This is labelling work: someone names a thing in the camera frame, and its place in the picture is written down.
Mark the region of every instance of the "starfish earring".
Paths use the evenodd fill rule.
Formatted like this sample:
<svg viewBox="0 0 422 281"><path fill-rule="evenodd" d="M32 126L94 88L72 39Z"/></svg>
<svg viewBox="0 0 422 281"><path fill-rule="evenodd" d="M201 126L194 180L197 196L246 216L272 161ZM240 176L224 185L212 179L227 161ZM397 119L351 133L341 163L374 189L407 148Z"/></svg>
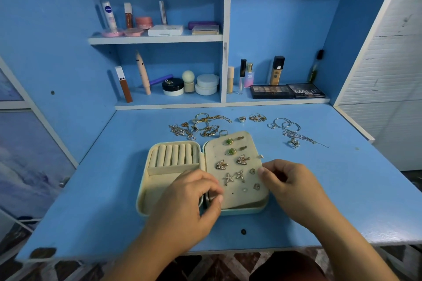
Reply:
<svg viewBox="0 0 422 281"><path fill-rule="evenodd" d="M233 176L231 176L230 173L227 173L226 176L223 179L226 180L225 185L227 185L229 182L235 182L233 180Z"/></svg>
<svg viewBox="0 0 422 281"><path fill-rule="evenodd" d="M235 174L237 175L236 179L242 179L242 182L245 182L245 179L243 178L243 169L236 172Z"/></svg>
<svg viewBox="0 0 422 281"><path fill-rule="evenodd" d="M224 163L224 160L220 160L219 162L217 162L217 164L215 165L216 169L219 170L225 170L225 168L228 166L228 163Z"/></svg>
<svg viewBox="0 0 422 281"><path fill-rule="evenodd" d="M240 165L246 165L246 160L250 160L250 157L245 158L245 155L241 155L236 162Z"/></svg>

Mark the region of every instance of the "stud earring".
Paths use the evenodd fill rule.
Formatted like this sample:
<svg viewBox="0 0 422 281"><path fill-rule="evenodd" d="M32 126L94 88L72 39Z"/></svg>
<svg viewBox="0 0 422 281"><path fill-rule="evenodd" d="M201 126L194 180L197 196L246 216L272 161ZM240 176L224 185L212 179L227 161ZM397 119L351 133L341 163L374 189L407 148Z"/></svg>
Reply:
<svg viewBox="0 0 422 281"><path fill-rule="evenodd" d="M236 154L236 152L237 152L237 150L236 150L235 148L230 148L230 149L229 149L229 151L227 151L227 153L228 153L230 156L235 155L235 154Z"/></svg>
<svg viewBox="0 0 422 281"><path fill-rule="evenodd" d="M240 165L246 165L246 160L250 160L250 157L245 158L245 155L241 155L236 162Z"/></svg>
<svg viewBox="0 0 422 281"><path fill-rule="evenodd" d="M229 172L227 172L226 176L223 179L226 180L225 185L227 185L229 182L235 182L233 180L233 176L231 176Z"/></svg>
<svg viewBox="0 0 422 281"><path fill-rule="evenodd" d="M236 179L241 179L242 182L245 182L245 179L243 178L243 169L236 172L235 175L236 175Z"/></svg>
<svg viewBox="0 0 422 281"><path fill-rule="evenodd" d="M219 162L217 162L217 164L215 165L216 169L219 170L224 170L229 164L224 163L224 160L220 160Z"/></svg>

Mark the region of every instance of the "finger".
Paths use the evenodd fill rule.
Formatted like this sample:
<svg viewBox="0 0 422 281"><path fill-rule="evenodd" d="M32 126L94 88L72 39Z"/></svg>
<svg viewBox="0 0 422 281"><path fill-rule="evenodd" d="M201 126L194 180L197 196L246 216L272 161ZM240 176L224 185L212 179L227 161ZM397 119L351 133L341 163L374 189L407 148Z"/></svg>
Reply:
<svg viewBox="0 0 422 281"><path fill-rule="evenodd" d="M205 211L199 220L200 225L207 231L207 234L211 231L211 228L217 221L221 213L221 203L223 202L223 196L218 195L212 201L210 207Z"/></svg>
<svg viewBox="0 0 422 281"><path fill-rule="evenodd" d="M185 171L178 178L182 178L183 181L186 183L201 179L208 179L214 181L215 183L218 183L218 179L216 177L214 177L212 174L209 174L208 172L202 171L201 169Z"/></svg>
<svg viewBox="0 0 422 281"><path fill-rule="evenodd" d="M198 193L198 197L210 190L218 193L219 195L224 193L224 189L218 183L209 179L197 180L191 182L190 185L193 187L194 191Z"/></svg>
<svg viewBox="0 0 422 281"><path fill-rule="evenodd" d="M288 173L297 165L297 163L282 160L282 159L275 159L272 161L268 161L262 164L264 168L267 168L271 172L281 171L286 176Z"/></svg>
<svg viewBox="0 0 422 281"><path fill-rule="evenodd" d="M286 188L286 184L281 182L277 178L277 176L271 171L269 171L267 168L259 168L258 176L272 193L284 191L284 189Z"/></svg>

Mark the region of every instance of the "shelf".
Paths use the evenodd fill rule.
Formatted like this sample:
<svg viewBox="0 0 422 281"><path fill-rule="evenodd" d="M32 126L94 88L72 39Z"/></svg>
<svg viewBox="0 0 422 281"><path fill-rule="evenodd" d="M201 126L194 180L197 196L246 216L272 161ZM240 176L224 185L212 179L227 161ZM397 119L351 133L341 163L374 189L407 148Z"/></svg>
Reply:
<svg viewBox="0 0 422 281"><path fill-rule="evenodd" d="M232 94L227 94L227 105L231 106L266 106L298 103L327 103L330 98L306 98L306 99L254 99L251 90L245 88L242 95L237 94L238 87L233 88Z"/></svg>
<svg viewBox="0 0 422 281"><path fill-rule="evenodd" d="M116 103L116 110L216 107L221 105L219 92L206 96L193 92L170 97L164 94L161 84L152 86L150 95L145 94L144 88L131 88L130 93L133 102L126 103L122 97Z"/></svg>
<svg viewBox="0 0 422 281"><path fill-rule="evenodd" d="M103 37L101 34L88 38L91 45L95 44L165 44L175 42L219 42L223 41L223 35L192 35L191 30L184 30L181 36L150 37L144 32L140 37Z"/></svg>

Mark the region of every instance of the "eyeshadow palette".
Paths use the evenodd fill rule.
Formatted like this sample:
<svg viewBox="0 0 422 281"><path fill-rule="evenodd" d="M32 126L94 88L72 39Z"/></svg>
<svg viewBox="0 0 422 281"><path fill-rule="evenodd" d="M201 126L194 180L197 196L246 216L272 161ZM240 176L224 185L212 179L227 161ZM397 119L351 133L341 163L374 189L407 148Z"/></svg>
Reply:
<svg viewBox="0 0 422 281"><path fill-rule="evenodd" d="M286 85L253 85L251 94L254 99L293 99L295 97Z"/></svg>
<svg viewBox="0 0 422 281"><path fill-rule="evenodd" d="M313 84L288 84L295 98L325 98L325 94Z"/></svg>

